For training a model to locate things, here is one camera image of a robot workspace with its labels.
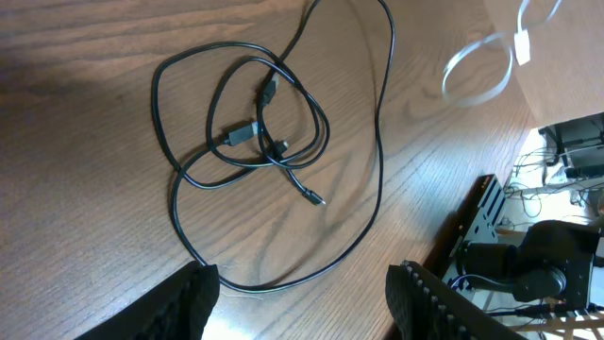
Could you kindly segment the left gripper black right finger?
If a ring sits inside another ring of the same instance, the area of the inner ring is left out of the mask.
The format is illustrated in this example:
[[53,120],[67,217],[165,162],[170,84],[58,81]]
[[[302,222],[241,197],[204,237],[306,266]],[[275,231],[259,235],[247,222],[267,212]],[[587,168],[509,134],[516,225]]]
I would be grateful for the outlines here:
[[524,340],[416,262],[388,268],[385,297],[404,339]]

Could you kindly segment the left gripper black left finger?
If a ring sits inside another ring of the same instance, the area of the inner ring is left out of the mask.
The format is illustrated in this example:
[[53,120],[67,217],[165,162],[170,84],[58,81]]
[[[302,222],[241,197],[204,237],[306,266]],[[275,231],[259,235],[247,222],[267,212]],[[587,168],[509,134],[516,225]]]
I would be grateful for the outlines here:
[[80,337],[200,340],[219,293],[217,267],[190,262]]

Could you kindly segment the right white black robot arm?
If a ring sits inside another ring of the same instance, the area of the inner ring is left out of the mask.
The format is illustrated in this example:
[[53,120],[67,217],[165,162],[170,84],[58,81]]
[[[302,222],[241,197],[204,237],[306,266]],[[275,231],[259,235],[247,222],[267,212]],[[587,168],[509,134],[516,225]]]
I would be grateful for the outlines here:
[[585,308],[602,237],[599,227],[545,220],[530,227],[518,246],[468,241],[456,255],[458,276],[448,285],[461,290],[467,283],[518,302],[555,298]]

